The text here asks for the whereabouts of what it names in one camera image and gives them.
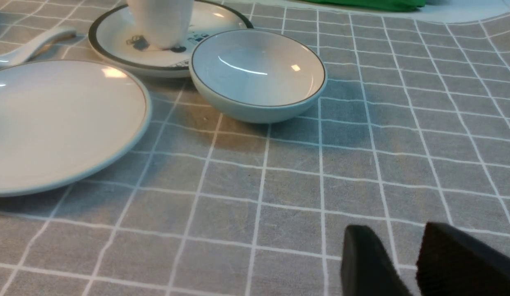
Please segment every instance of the black object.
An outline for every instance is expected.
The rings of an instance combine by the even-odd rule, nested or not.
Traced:
[[[510,296],[510,258],[445,223],[427,223],[416,278],[423,296]],[[344,234],[344,296],[410,296],[367,226]]]
[[[444,223],[427,223],[418,259],[424,296],[510,296],[510,258]]]
[[[381,240],[368,226],[346,228],[341,279],[344,296],[411,296]]]

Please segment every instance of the saucer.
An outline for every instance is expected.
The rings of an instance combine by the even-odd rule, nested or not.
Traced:
[[[160,50],[140,35],[127,5],[103,14],[91,26],[89,41],[106,62],[137,75],[189,77],[189,59],[193,49],[204,39],[219,32],[253,28],[240,12],[204,0],[194,3],[191,26],[181,47]]]
[[[47,60],[0,70],[0,197],[48,191],[109,166],[144,135],[151,100],[133,75]]]

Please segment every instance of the dish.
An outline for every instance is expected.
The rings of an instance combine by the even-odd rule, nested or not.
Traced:
[[[151,47],[138,34],[127,5],[99,17],[89,29],[89,42],[104,61],[144,76],[189,77],[193,49],[208,36],[228,30],[253,28],[240,12],[214,2],[196,0],[187,38],[178,49]]]
[[[321,59],[307,46],[262,30],[209,37],[195,48],[189,69],[204,99],[250,123],[303,113],[318,100],[327,77]]]
[[[79,60],[0,70],[0,197],[90,176],[140,140],[151,120],[145,86],[129,73]]]

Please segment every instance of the white spoon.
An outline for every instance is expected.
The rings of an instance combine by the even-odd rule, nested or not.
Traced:
[[[0,68],[22,64],[23,62],[29,60],[48,42],[75,35],[76,29],[71,26],[60,26],[57,28],[52,28],[46,32],[43,32],[41,35],[32,39],[25,45],[21,45],[19,48],[9,53],[0,55]]]

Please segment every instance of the green fabric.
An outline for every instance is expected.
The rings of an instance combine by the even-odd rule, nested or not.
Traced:
[[[414,11],[418,7],[423,7],[425,5],[425,0],[304,0],[304,1],[321,4],[360,6],[395,12]]]

